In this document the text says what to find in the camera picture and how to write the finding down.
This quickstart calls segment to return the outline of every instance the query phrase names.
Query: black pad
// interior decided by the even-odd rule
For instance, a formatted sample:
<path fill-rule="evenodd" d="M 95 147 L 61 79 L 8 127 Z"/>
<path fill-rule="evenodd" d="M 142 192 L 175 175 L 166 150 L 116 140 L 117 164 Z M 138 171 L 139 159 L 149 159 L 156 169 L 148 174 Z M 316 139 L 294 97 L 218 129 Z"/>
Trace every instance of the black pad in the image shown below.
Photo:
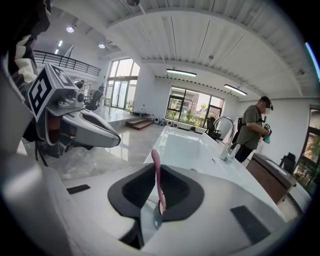
<path fill-rule="evenodd" d="M 84 184 L 84 185 L 69 187 L 66 189 L 66 191 L 68 191 L 68 193 L 70 195 L 72 195 L 72 194 L 79 193 L 79 192 L 82 192 L 82 191 L 85 191 L 88 189 L 90 189 L 90 187 L 87 184 Z"/>
<path fill-rule="evenodd" d="M 270 235 L 266 227 L 244 205 L 232 208 L 231 212 L 253 245 Z"/>
<path fill-rule="evenodd" d="M 166 165 L 161 165 L 160 186 L 166 204 L 162 216 L 164 222 L 185 220 L 204 200 L 204 189 L 196 181 Z"/>
<path fill-rule="evenodd" d="M 121 215 L 136 220 L 121 241 L 137 249 L 144 245 L 140 225 L 141 208 L 155 186 L 156 170 L 151 163 L 141 170 L 115 182 L 108 190 L 108 199 Z"/>

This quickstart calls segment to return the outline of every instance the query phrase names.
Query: black pants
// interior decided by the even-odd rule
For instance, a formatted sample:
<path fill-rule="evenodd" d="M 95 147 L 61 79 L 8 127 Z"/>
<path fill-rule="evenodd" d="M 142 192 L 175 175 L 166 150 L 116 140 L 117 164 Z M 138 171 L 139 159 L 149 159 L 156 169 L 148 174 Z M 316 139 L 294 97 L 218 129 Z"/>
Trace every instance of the black pants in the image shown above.
<path fill-rule="evenodd" d="M 240 163 L 247 159 L 247 157 L 252 152 L 252 149 L 247 148 L 245 145 L 241 145 L 238 152 L 235 154 L 235 159 L 237 159 Z"/>

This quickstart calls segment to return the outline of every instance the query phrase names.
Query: man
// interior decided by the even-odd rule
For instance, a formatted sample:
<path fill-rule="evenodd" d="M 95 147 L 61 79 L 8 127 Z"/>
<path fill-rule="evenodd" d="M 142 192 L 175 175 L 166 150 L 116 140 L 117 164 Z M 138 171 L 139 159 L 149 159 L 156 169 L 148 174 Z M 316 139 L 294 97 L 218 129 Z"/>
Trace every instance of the man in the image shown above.
<path fill-rule="evenodd" d="M 262 126 L 261 114 L 268 115 L 271 110 L 273 110 L 273 106 L 266 96 L 261 97 L 257 104 L 251 105 L 245 110 L 236 140 L 236 143 L 241 147 L 236 153 L 235 159 L 240 163 L 246 160 L 253 150 L 257 149 L 261 137 L 270 134 L 270 131 Z"/>

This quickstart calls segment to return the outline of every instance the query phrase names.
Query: wooden cabinet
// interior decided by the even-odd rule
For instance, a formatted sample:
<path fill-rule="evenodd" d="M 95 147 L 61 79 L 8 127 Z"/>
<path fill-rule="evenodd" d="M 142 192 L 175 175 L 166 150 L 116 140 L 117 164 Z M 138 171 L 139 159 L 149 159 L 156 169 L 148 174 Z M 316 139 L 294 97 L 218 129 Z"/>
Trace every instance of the wooden cabinet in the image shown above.
<path fill-rule="evenodd" d="M 278 204 L 297 181 L 287 172 L 285 175 L 281 174 L 266 160 L 271 161 L 264 155 L 254 154 L 247 170 L 255 177 L 272 200 Z"/>

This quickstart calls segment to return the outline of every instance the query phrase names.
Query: ceiling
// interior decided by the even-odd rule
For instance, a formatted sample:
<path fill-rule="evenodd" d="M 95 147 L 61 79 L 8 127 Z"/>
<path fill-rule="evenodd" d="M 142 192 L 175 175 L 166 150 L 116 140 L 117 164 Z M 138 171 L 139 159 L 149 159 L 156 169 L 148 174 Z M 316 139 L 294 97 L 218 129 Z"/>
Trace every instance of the ceiling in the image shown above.
<path fill-rule="evenodd" d="M 92 26 L 59 8 L 52 7 L 49 20 L 50 27 L 38 36 L 35 50 L 54 53 L 59 49 L 58 55 L 65 56 L 71 47 L 77 46 L 96 55 L 97 58 L 121 51 Z M 74 27 L 74 32 L 68 33 L 67 27 Z M 106 45 L 106 48 L 99 48 L 99 44 Z"/>
<path fill-rule="evenodd" d="M 55 0 L 53 4 L 55 17 L 76 22 L 81 35 L 90 31 L 85 40 L 95 45 L 112 42 L 115 51 L 119 47 L 157 77 L 188 80 L 226 93 L 230 91 L 224 85 L 229 84 L 248 93 L 231 92 L 240 101 L 262 95 L 271 99 L 319 96 L 303 39 L 270 1 L 141 0 L 136 7 L 124 0 Z M 197 76 L 168 75 L 167 68 Z"/>

